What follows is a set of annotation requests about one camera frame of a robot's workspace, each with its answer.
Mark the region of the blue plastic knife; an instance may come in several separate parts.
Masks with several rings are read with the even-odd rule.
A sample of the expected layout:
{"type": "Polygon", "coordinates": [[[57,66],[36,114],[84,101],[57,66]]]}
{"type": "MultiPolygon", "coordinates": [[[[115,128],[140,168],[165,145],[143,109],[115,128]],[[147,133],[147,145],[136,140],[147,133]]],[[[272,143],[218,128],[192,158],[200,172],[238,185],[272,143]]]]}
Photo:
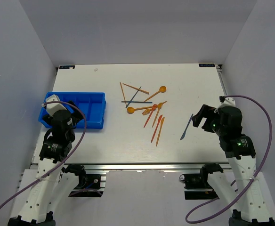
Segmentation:
{"type": "Polygon", "coordinates": [[[190,116],[190,118],[189,118],[189,121],[188,121],[188,123],[187,123],[187,125],[186,125],[186,128],[185,128],[185,130],[184,130],[182,136],[180,137],[180,140],[183,140],[183,139],[185,138],[186,132],[187,132],[187,129],[188,129],[190,123],[191,123],[192,117],[193,117],[193,114],[191,114],[191,116],[190,116]]]}

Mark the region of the red-orange plastic knife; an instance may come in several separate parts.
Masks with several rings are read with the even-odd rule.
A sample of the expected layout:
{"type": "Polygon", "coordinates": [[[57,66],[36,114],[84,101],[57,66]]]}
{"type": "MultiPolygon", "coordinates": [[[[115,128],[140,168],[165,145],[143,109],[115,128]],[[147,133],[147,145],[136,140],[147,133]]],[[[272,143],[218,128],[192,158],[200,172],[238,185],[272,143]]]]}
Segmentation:
{"type": "Polygon", "coordinates": [[[155,134],[156,134],[156,132],[157,132],[158,126],[159,126],[159,124],[160,124],[160,122],[161,122],[162,116],[163,116],[163,115],[160,115],[160,116],[159,116],[159,119],[158,119],[156,128],[155,128],[154,133],[153,133],[153,135],[152,135],[151,143],[152,143],[153,140],[154,140],[154,137],[155,137],[155,134]]]}

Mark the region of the orange spoon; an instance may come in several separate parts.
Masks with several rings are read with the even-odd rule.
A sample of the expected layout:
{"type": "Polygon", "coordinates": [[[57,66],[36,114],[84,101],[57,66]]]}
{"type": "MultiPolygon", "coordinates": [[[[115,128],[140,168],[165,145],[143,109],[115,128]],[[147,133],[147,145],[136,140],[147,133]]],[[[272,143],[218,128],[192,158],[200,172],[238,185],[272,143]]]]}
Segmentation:
{"type": "Polygon", "coordinates": [[[144,101],[147,102],[148,100],[150,100],[151,98],[153,98],[153,97],[156,96],[157,94],[166,92],[166,89],[167,89],[166,86],[161,86],[157,92],[155,92],[154,94],[152,94],[150,97],[148,97],[148,98],[147,98],[146,100],[144,100],[144,101]]]}
{"type": "Polygon", "coordinates": [[[140,108],[128,107],[128,108],[127,108],[127,113],[133,114],[135,111],[146,110],[146,109],[152,109],[152,107],[151,107],[151,106],[148,106],[148,107],[140,107],[140,108]]]}

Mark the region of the yellow-orange plastic knife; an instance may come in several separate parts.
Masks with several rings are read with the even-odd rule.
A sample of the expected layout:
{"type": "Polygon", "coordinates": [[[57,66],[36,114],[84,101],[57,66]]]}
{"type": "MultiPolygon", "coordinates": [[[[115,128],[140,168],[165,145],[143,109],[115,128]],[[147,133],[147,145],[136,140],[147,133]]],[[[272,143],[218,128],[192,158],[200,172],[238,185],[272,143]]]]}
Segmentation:
{"type": "Polygon", "coordinates": [[[165,120],[165,117],[162,117],[161,122],[160,122],[159,133],[158,133],[157,140],[156,140],[156,146],[158,146],[158,143],[159,143],[159,139],[160,139],[160,136],[161,136],[161,131],[162,131],[164,120],[165,120]]]}

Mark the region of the yellow-orange plastic fork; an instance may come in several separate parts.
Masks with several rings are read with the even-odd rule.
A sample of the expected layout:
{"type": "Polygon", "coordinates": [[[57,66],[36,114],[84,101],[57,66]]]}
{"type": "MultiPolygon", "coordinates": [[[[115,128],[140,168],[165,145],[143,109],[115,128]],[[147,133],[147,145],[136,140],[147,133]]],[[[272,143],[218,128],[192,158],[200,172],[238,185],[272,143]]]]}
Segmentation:
{"type": "Polygon", "coordinates": [[[148,115],[148,114],[152,111],[153,108],[156,109],[157,107],[158,107],[158,105],[157,105],[157,104],[154,104],[151,108],[145,109],[145,110],[142,112],[142,114],[143,114],[143,115],[148,115]]]}

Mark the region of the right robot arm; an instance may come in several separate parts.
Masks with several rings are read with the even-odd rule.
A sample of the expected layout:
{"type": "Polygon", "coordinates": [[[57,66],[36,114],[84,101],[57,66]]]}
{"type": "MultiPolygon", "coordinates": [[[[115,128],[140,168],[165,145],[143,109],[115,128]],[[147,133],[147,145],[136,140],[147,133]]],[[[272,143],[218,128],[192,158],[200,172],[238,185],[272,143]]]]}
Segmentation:
{"type": "Polygon", "coordinates": [[[275,226],[275,219],[265,203],[256,168],[256,152],[251,138],[242,133],[242,113],[233,105],[214,108],[203,105],[193,116],[193,126],[198,127],[202,119],[202,129],[219,137],[221,149],[230,164],[237,191],[227,181],[223,169],[216,163],[203,166],[199,176],[200,184],[212,187],[218,198],[226,203],[225,210],[232,216],[230,226],[275,226]]]}

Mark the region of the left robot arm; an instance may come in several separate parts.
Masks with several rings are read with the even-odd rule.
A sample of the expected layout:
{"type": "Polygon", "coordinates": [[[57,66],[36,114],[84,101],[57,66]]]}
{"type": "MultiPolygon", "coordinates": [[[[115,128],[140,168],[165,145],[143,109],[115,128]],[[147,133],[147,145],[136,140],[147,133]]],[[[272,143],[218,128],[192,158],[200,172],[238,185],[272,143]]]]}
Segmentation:
{"type": "Polygon", "coordinates": [[[46,109],[44,121],[50,125],[47,130],[38,163],[35,180],[19,190],[17,197],[28,190],[23,207],[8,221],[9,226],[54,226],[54,213],[60,202],[76,187],[86,184],[84,167],[71,165],[64,167],[66,160],[78,146],[74,129],[80,121],[86,122],[84,113],[73,101],[60,101],[50,96],[42,105],[46,109]]]}

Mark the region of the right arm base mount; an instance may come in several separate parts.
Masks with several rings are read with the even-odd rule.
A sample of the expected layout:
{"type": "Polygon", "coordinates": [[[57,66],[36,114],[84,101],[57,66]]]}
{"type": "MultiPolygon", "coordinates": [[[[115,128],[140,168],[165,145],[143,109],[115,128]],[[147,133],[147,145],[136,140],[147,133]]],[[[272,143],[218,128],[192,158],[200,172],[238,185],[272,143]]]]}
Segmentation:
{"type": "Polygon", "coordinates": [[[205,164],[199,173],[186,173],[179,176],[179,181],[184,184],[186,200],[213,200],[218,198],[214,189],[208,183],[208,175],[214,172],[223,173],[217,163],[205,164]]]}

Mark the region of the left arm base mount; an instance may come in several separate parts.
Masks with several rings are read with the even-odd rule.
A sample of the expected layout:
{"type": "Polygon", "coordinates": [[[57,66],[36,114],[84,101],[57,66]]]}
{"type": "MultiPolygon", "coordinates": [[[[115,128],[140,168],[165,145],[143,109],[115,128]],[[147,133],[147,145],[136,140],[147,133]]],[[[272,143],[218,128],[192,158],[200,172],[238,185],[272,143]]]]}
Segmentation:
{"type": "Polygon", "coordinates": [[[70,192],[69,197],[98,197],[103,195],[101,189],[101,175],[87,173],[85,167],[79,164],[70,164],[62,168],[64,175],[74,175],[76,187],[70,192]]]}

